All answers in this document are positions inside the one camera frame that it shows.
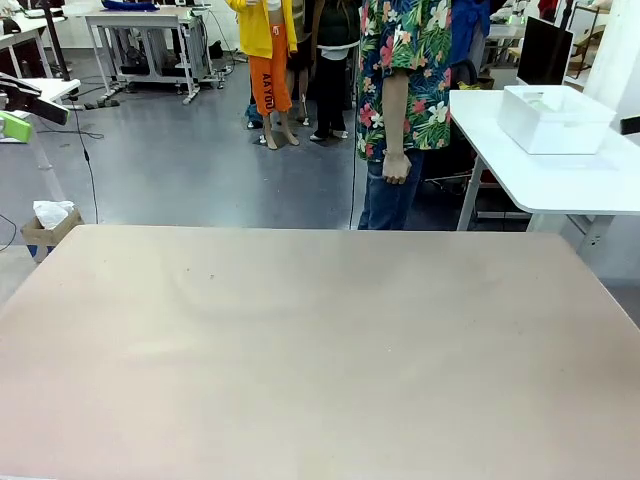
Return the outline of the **person's right hand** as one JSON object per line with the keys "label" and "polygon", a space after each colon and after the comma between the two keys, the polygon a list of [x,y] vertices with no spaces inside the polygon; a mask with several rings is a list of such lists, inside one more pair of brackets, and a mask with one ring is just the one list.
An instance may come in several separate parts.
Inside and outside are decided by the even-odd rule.
{"label": "person's right hand", "polygon": [[392,185],[406,182],[411,169],[411,162],[404,152],[387,152],[383,161],[382,176]]}

